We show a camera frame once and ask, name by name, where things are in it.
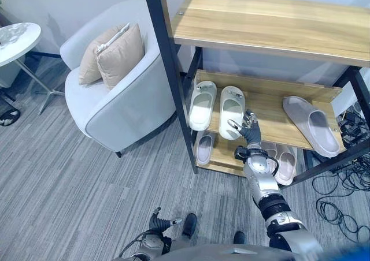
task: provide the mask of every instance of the slipper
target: slipper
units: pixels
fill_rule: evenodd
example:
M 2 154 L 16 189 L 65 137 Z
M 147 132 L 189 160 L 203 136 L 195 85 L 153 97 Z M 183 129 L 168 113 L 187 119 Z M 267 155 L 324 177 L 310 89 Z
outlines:
M 227 86 L 221 92 L 219 133 L 227 140 L 236 140 L 241 135 L 227 121 L 243 123 L 245 97 L 243 92 L 234 86 Z
M 276 148 L 275 143 L 269 143 L 267 141 L 261 142 L 261 147 L 263 150 L 265 150 L 268 154 L 268 156 L 273 157 L 276 159 L 276 156 L 278 154 L 278 149 Z M 275 170 L 276 163 L 274 160 L 267 159 L 267 167 L 270 169 L 271 173 Z
M 198 132 L 195 141 L 195 156 L 198 164 L 205 165 L 209 163 L 215 137 L 216 134 L 209 131 Z
M 298 96 L 284 98 L 283 108 L 317 153 L 325 157 L 339 154 L 339 143 L 329 127 L 325 112 Z
M 189 112 L 189 126 L 192 130 L 204 131 L 209 127 L 216 94 L 217 87 L 211 81 L 200 82 L 194 88 Z
M 276 148 L 276 159 L 279 162 L 279 169 L 275 175 L 275 180 L 282 185 L 290 185 L 296 175 L 297 149 L 281 144 L 278 144 Z

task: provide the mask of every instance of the striped carpet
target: striped carpet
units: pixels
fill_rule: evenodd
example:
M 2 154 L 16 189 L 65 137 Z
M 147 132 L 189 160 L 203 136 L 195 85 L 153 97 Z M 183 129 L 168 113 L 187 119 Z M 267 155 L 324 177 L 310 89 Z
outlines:
M 27 64 L 52 86 L 68 74 L 59 59 L 28 57 Z M 246 179 L 203 169 L 193 174 L 176 117 L 119 159 L 78 130 L 63 97 L 37 116 L 40 90 L 24 73 L 8 89 L 22 115 L 0 127 L 0 260 L 111 260 L 148 228 L 158 206 L 163 218 L 197 214 L 193 244 L 230 243 L 242 230 L 248 243 L 268 245 Z M 301 152 L 299 158 L 303 170 Z M 319 195 L 310 181 L 283 193 L 323 247 L 351 244 L 316 214 Z M 334 201 L 359 224 L 370 221 L 366 193 Z M 166 234 L 180 232 L 177 226 Z

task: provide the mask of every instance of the white round table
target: white round table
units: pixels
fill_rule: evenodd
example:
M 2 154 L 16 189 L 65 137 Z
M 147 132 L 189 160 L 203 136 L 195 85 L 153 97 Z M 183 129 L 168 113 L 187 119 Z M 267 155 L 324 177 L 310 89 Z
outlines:
M 39 115 L 45 109 L 51 95 L 64 95 L 63 92 L 49 88 L 18 58 L 29 52 L 41 38 L 41 27 L 35 23 L 17 23 L 0 28 L 0 66 L 15 62 L 46 90 Z

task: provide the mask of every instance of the shoe rack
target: shoe rack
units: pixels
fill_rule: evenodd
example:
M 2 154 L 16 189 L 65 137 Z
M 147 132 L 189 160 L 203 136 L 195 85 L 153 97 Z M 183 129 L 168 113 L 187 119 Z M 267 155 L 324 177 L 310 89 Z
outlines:
M 369 9 L 298 0 L 185 0 L 170 22 L 166 0 L 147 0 L 147 4 L 194 173 L 201 167 L 243 176 L 243 163 L 234 159 L 234 150 L 245 142 L 218 135 L 211 162 L 196 164 L 193 146 L 197 133 L 188 126 L 185 104 L 192 81 L 210 80 L 219 89 L 208 129 L 212 132 L 218 132 L 220 92 L 228 85 L 245 93 L 246 107 L 256 113 L 264 141 L 312 150 L 285 114 L 285 96 L 300 96 L 326 112 L 342 152 L 297 175 L 292 185 L 369 151 L 369 140 L 344 148 L 330 104 L 350 81 L 370 125 L 370 95 L 359 73 L 361 67 L 370 67 Z M 196 47 L 187 73 L 180 73 L 177 63 L 181 45 Z M 207 72 L 202 70 L 203 47 L 336 62 L 349 68 L 335 87 Z

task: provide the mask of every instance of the beige pillow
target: beige pillow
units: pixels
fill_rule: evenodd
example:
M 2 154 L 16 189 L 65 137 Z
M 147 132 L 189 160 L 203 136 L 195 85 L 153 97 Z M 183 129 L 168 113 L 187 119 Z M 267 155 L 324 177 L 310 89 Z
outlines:
M 88 45 L 80 65 L 80 85 L 92 83 L 102 77 L 97 65 L 98 46 L 108 42 L 121 28 L 122 26 L 115 26 L 108 29 Z
M 111 90 L 144 57 L 144 45 L 137 24 L 115 40 L 97 57 L 105 85 Z

